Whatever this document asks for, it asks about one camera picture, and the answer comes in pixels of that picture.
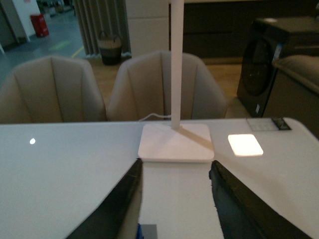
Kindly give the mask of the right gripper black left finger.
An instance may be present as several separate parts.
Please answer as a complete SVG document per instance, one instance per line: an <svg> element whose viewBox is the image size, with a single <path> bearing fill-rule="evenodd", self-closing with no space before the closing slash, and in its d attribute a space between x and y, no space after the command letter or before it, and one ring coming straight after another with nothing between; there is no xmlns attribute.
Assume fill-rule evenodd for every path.
<svg viewBox="0 0 319 239"><path fill-rule="evenodd" d="M135 239L143 194L143 162L137 159L103 202L69 239Z"/></svg>

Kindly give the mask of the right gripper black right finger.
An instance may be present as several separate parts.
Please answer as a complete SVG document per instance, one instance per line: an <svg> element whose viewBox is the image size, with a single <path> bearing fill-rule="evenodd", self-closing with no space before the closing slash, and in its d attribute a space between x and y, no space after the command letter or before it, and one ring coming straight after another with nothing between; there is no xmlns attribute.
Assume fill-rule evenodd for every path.
<svg viewBox="0 0 319 239"><path fill-rule="evenodd" d="M209 172L212 196L225 239L309 239L220 162Z"/></svg>

